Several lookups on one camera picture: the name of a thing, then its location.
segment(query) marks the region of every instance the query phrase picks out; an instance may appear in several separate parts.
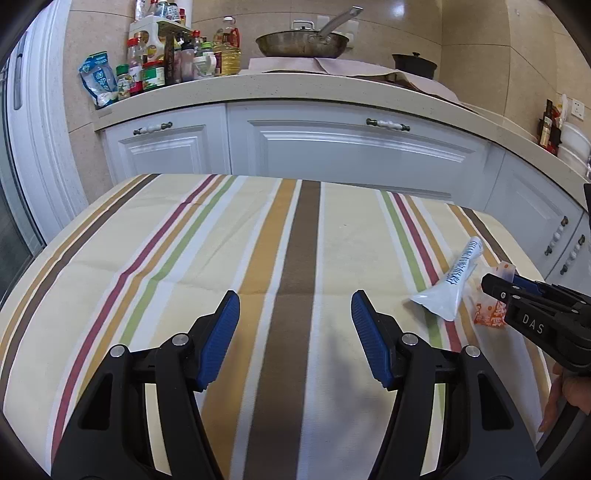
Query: black pot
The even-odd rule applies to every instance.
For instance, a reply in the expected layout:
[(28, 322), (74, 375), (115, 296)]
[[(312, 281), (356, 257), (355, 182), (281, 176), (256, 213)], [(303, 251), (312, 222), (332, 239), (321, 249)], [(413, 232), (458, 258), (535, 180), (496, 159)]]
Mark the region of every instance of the black pot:
[(433, 80), (437, 63), (422, 59), (420, 53), (413, 51), (412, 55), (402, 55), (400, 53), (392, 54), (396, 62), (396, 68), (403, 72), (412, 73), (421, 77)]

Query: frying pan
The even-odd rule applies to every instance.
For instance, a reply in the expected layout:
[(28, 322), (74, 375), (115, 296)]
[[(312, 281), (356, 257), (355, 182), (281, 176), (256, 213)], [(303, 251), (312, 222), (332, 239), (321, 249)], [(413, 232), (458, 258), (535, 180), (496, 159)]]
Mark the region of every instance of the frying pan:
[(349, 39), (331, 32), (362, 11), (361, 7), (351, 7), (334, 17), (320, 31), (305, 28), (269, 33), (258, 37), (256, 43), (265, 57), (335, 59), (345, 51)]

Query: pan handle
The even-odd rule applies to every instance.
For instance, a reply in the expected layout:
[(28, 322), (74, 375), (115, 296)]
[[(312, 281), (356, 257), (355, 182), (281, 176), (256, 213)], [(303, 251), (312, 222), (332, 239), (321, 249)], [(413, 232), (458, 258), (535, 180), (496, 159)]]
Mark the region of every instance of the pan handle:
[(351, 7), (349, 9), (347, 9), (345, 12), (341, 13), (340, 15), (337, 15), (330, 22), (328, 22), (324, 27), (322, 27), (322, 30), (320, 30), (318, 32), (318, 36), (319, 37), (327, 36), (335, 28), (340, 27), (346, 21), (349, 21), (352, 18), (357, 17), (357, 15), (359, 15), (362, 11), (363, 11), (363, 8), (361, 8), (361, 7)]

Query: plastic bag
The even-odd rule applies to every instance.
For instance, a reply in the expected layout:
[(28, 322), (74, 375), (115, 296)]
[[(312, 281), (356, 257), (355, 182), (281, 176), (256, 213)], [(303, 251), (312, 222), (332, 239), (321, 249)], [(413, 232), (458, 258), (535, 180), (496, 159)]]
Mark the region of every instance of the plastic bag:
[[(495, 268), (493, 275), (501, 277), (503, 280), (513, 282), (515, 276), (515, 265), (507, 262), (501, 262)], [(507, 311), (506, 305), (487, 295), (479, 287), (480, 296), (476, 302), (476, 312), (474, 314), (474, 323), (486, 325), (488, 327), (503, 328), (505, 323), (505, 313)]]
[(411, 300), (423, 305), (444, 320), (453, 322), (462, 301), (466, 280), (476, 267), (476, 259), (480, 255), (482, 255), (482, 240), (480, 237), (473, 236), (445, 277), (431, 288), (413, 295)]
[(109, 67), (107, 52), (101, 51), (88, 57), (78, 69), (82, 85), (88, 90), (97, 108), (117, 101), (117, 80)]

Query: metal screw head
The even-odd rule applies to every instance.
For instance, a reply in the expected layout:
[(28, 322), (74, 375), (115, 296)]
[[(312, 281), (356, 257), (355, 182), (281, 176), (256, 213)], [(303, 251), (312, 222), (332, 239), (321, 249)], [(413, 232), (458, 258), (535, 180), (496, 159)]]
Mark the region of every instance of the metal screw head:
[(466, 353), (474, 358), (480, 356), (480, 349), (474, 345), (468, 345), (466, 347)]
[(402, 342), (406, 345), (416, 345), (418, 343), (418, 338), (416, 335), (413, 335), (412, 333), (405, 333), (402, 336)]
[(111, 351), (109, 351), (111, 356), (115, 358), (119, 358), (121, 355), (125, 353), (125, 347), (123, 345), (115, 345)]
[(173, 336), (173, 345), (183, 346), (189, 341), (189, 336), (185, 333), (178, 333)]

